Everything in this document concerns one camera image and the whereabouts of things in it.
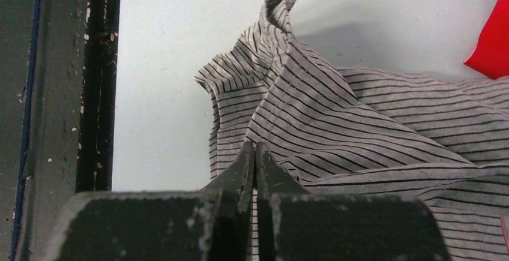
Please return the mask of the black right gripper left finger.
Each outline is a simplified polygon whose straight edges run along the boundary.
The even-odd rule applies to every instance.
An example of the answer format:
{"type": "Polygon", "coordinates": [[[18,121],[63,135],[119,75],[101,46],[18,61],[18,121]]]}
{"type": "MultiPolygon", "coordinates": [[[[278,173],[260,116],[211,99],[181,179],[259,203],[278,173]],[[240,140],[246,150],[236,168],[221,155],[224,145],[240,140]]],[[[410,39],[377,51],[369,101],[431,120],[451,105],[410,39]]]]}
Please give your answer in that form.
{"type": "Polygon", "coordinates": [[[244,142],[234,161],[210,181],[202,190],[223,190],[236,197],[239,212],[247,212],[251,205],[255,175],[255,147],[244,142]]]}

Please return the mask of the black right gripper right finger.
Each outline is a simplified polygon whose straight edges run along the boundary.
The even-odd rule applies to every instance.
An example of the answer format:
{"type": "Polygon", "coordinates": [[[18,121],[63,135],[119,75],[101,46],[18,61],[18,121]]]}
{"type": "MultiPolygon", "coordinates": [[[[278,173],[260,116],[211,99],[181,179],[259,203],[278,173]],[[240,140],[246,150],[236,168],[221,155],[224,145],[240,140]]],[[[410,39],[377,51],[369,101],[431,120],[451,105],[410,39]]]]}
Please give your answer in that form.
{"type": "Polygon", "coordinates": [[[255,159],[256,188],[259,196],[309,193],[294,176],[278,165],[265,142],[256,144],[255,159]]]}

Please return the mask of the grey striped underwear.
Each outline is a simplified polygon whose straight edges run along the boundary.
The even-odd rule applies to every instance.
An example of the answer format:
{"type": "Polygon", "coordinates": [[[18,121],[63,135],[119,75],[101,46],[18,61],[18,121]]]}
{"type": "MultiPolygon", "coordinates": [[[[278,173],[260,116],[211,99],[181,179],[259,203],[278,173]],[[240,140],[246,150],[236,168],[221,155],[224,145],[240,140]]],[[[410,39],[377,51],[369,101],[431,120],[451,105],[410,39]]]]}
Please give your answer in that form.
{"type": "Polygon", "coordinates": [[[398,194],[433,212],[453,260],[508,259],[508,79],[446,81],[331,65],[265,0],[196,74],[211,95],[211,176],[266,142],[313,193],[398,194]]]}

